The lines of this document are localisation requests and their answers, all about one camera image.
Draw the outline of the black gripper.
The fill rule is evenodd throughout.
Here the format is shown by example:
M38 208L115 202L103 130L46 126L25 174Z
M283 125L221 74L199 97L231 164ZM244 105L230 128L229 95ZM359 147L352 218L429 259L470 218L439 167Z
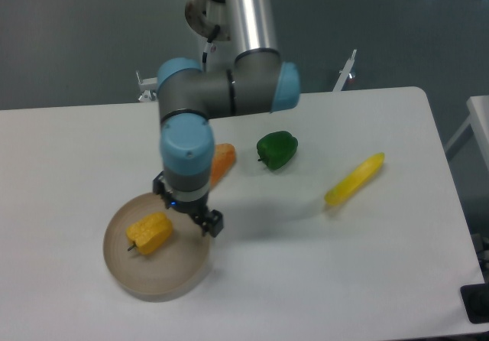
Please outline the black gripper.
M223 230L223 215L218 210L209 211L207 207L208 194L193 201L178 200L174 196L170 198L169 207L183 213L193 220L201 229L202 236L208 232L211 237L215 238Z

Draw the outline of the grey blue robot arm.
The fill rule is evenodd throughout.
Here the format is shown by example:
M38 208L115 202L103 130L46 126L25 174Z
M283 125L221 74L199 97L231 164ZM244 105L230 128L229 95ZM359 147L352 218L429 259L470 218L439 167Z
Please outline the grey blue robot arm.
M215 142L211 119L294 108L300 76L280 58L270 0L217 0L227 8L237 55L224 70L180 57L157 72L160 154L163 170L153 192L166 207L184 213L202 233L217 236L224 222L207 206Z

